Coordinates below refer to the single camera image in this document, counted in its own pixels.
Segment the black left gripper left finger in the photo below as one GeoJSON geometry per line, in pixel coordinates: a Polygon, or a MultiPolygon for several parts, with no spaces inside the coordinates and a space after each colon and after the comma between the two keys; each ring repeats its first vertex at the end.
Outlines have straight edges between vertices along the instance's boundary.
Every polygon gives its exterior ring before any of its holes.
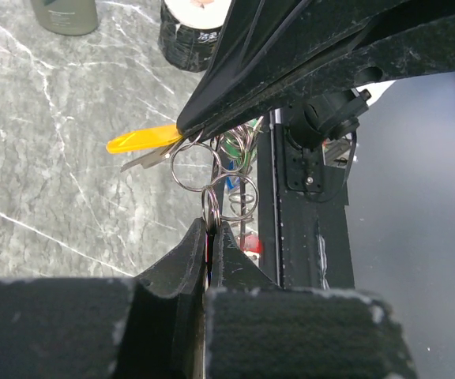
{"type": "Polygon", "coordinates": [[[132,278],[0,278],[0,378],[199,378],[205,224],[132,278]]]}

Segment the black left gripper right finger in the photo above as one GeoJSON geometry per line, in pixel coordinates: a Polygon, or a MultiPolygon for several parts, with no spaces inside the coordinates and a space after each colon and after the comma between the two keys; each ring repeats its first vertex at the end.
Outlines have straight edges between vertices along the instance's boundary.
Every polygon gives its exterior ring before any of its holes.
{"type": "Polygon", "coordinates": [[[414,378],[401,325],[376,294],[277,286],[227,223],[212,244],[205,295],[209,378],[414,378]]]}

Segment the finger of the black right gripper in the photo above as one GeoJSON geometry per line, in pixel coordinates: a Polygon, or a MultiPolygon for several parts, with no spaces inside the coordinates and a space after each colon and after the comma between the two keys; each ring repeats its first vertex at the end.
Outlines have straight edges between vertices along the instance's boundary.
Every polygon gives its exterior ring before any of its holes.
{"type": "Polygon", "coordinates": [[[235,1],[221,30],[212,62],[177,121],[182,133],[203,132],[207,107],[235,87],[240,77],[259,84],[271,72],[286,73],[282,63],[263,58],[288,47],[291,62],[302,63],[329,37],[363,28],[379,14],[412,1],[235,1]]]}
{"type": "Polygon", "coordinates": [[[240,123],[299,99],[361,85],[455,71],[455,7],[396,7],[341,38],[329,37],[302,63],[288,47],[263,58],[282,63],[259,84],[240,77],[205,110],[204,135],[215,137],[240,123]]]}

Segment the silver key with yellow tag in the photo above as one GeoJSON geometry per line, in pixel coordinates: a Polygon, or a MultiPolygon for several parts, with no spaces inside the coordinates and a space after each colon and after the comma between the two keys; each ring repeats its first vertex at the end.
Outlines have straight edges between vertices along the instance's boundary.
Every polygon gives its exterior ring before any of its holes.
{"type": "Polygon", "coordinates": [[[120,172],[127,171],[130,168],[138,165],[142,166],[144,169],[154,167],[157,164],[168,159],[179,146],[180,143],[176,142],[174,144],[156,148],[155,150],[152,150],[151,152],[139,158],[136,158],[128,163],[124,163],[120,169],[120,172]]]}

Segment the yellow key tag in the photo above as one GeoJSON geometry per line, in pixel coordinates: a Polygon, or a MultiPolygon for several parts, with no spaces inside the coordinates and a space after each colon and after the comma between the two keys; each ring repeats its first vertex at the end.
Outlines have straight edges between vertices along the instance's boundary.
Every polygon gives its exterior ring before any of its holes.
{"type": "Polygon", "coordinates": [[[109,141],[106,149],[110,154],[136,152],[168,146],[181,139],[176,124],[170,124],[125,133],[109,141]]]}

